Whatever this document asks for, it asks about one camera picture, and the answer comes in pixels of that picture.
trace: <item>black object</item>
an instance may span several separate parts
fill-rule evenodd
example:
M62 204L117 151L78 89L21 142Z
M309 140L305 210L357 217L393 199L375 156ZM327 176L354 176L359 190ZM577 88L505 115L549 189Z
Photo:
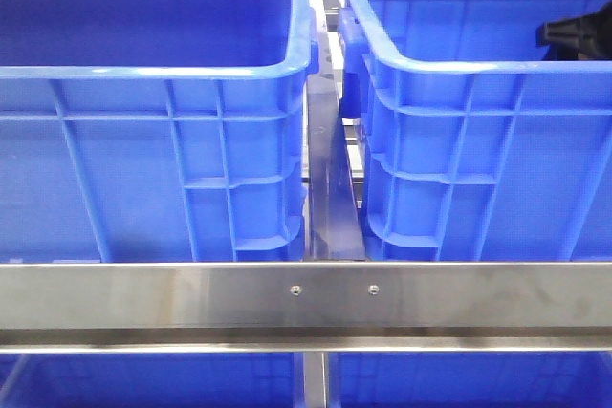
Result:
M557 46L559 60L576 54L591 59L612 59L612 2L597 13L544 24L538 41L540 45Z

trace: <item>steel shelf frame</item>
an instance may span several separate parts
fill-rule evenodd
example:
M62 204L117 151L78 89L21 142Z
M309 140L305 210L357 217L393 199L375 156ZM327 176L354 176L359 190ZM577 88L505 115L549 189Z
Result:
M323 0L300 263L0 266L0 353L612 350L612 263L376 263L358 223Z

